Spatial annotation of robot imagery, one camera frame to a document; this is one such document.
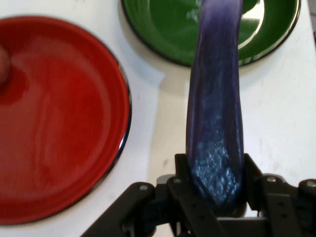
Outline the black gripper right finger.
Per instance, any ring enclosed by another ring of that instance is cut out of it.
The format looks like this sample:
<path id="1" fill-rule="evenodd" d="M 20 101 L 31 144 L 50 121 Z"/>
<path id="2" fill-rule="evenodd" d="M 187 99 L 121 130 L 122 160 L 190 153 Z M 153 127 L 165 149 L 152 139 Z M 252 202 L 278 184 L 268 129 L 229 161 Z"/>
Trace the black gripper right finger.
<path id="1" fill-rule="evenodd" d="M 268 219 L 272 237 L 316 235 L 316 180 L 297 187 L 276 174 L 263 174 L 249 154 L 244 155 L 246 200 L 252 210 Z"/>

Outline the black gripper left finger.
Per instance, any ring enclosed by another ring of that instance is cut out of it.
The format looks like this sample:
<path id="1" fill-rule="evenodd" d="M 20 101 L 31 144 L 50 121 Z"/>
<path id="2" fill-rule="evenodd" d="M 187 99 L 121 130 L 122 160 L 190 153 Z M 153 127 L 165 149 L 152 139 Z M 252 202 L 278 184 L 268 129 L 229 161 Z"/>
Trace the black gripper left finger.
<path id="1" fill-rule="evenodd" d="M 206 202 L 194 191 L 187 157 L 175 155 L 176 173 L 157 185 L 130 185 L 83 233 L 84 237 L 151 237 L 169 224 L 176 237 L 226 237 Z"/>

